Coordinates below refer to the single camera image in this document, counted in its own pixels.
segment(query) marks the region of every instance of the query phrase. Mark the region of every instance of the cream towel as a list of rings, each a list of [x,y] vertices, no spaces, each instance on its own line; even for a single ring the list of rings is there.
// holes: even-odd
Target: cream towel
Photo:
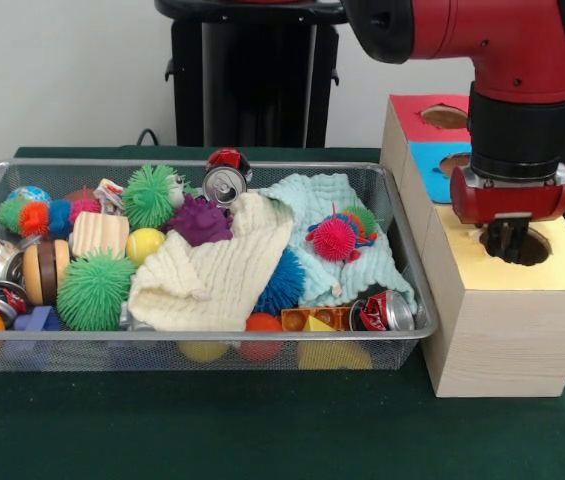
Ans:
[[[293,228],[291,210],[258,193],[231,205],[233,239],[191,247],[169,233],[137,270],[129,311],[158,331],[244,331]]]

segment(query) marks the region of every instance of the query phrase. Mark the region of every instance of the blue square panel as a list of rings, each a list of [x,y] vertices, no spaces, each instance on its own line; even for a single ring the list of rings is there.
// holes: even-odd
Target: blue square panel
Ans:
[[[440,170],[440,162],[450,155],[470,153],[470,143],[409,143],[415,164],[434,203],[451,203],[451,179]]]

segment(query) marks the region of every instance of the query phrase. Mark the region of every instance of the shape sorter box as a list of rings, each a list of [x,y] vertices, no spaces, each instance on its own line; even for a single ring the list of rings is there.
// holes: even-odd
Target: shape sorter box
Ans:
[[[433,388],[439,397],[559,396],[565,220],[531,224],[534,248],[545,249],[533,266],[488,255],[482,231],[461,224],[448,205],[448,187],[439,177],[437,184],[427,179],[445,155],[470,148],[466,128],[444,129],[423,117],[439,105],[466,112],[468,99],[391,97],[381,157],[398,185],[440,316],[438,331],[422,344]]]

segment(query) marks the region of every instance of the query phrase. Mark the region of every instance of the wire mesh basket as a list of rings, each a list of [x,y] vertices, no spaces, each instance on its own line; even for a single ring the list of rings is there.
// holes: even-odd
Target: wire mesh basket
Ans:
[[[63,198],[108,178],[125,185],[141,165],[167,164],[201,185],[199,161],[23,160],[0,163],[0,203],[14,189],[35,185]],[[366,163],[253,162],[251,188],[272,185],[292,173],[346,173],[359,198],[388,233],[396,266],[418,302],[415,330],[392,332],[0,332],[0,371],[322,370],[399,369],[420,339],[433,334],[438,315],[392,175]],[[0,228],[0,238],[13,238]],[[268,361],[248,361],[243,342],[274,349]]]

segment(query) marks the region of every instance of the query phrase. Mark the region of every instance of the yellow ball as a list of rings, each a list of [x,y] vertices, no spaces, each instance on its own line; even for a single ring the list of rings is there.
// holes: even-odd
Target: yellow ball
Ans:
[[[198,363],[214,362],[222,358],[229,349],[222,342],[178,342],[178,347],[186,358]]]
[[[155,228],[140,228],[126,242],[126,254],[138,267],[166,241],[166,235]]]

